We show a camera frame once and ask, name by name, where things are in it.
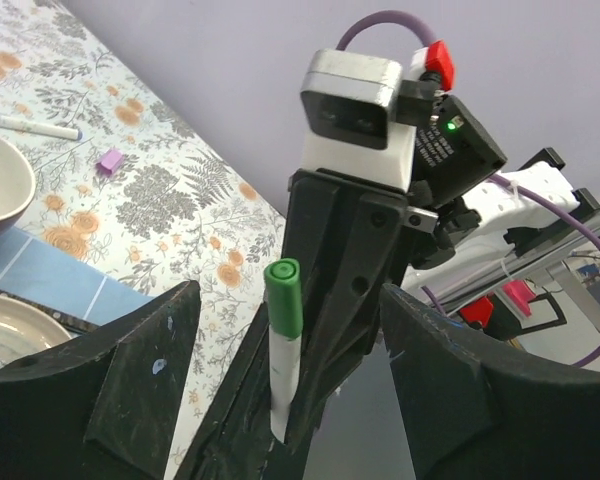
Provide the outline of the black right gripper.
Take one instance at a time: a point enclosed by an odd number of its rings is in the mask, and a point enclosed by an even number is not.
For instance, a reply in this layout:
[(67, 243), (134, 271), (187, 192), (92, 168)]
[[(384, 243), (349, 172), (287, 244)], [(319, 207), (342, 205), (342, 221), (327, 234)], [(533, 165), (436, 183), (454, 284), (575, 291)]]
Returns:
[(326, 170), (290, 179), (282, 253), (300, 264), (304, 332), (285, 453), (309, 442), (327, 397), (361, 363), (379, 330), (378, 296), (398, 283), (429, 230), (429, 187), (407, 193)]

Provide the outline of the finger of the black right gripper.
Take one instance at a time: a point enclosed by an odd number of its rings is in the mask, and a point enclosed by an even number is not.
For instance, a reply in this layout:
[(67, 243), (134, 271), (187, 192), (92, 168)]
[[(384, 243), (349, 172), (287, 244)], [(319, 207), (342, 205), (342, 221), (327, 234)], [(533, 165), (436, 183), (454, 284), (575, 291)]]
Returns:
[(177, 470), (177, 479), (274, 479), (280, 448), (270, 431), (269, 319), (261, 304)]

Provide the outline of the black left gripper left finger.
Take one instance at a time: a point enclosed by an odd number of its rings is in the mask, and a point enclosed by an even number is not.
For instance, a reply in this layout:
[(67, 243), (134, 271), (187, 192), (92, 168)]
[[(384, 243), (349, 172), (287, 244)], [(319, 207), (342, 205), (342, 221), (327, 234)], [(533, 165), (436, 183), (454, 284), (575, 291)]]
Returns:
[(200, 308), (182, 282), (0, 369), (0, 479), (162, 478)]

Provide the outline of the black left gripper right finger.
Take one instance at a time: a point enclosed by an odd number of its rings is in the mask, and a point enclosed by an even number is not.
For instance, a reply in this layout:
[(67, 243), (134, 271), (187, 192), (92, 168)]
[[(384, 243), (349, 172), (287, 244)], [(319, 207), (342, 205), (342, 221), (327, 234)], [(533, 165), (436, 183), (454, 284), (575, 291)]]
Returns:
[(600, 372), (517, 350), (385, 285), (380, 319), (419, 479), (600, 479)]

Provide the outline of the white green-tipped marker pen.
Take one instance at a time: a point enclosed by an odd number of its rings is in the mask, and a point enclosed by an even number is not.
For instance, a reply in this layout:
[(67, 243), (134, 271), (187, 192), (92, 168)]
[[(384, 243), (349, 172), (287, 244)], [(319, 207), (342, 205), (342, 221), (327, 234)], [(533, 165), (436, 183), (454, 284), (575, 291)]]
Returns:
[(302, 335), (287, 339), (276, 334), (269, 321), (270, 428), (280, 443), (285, 443), (291, 403), (298, 387)]

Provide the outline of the green pen cap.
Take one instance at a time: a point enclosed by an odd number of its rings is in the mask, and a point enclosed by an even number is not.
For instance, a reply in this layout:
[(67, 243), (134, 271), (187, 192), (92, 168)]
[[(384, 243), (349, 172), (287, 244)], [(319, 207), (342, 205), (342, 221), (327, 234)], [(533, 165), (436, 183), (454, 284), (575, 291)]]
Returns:
[(269, 264), (264, 271), (268, 318), (273, 331), (295, 340), (303, 332), (300, 265), (292, 258)]

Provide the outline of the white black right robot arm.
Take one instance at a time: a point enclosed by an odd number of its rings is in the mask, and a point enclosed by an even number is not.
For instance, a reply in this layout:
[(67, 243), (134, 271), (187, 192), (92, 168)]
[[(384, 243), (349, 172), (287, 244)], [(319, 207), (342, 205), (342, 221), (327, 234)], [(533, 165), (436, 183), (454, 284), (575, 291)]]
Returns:
[(449, 271), (489, 224), (478, 194), (506, 158), (457, 97), (301, 99), (310, 135), (282, 256), (265, 268), (264, 303), (180, 479), (259, 479), (273, 450), (306, 447), (328, 397), (371, 351), (381, 287), (408, 269)]

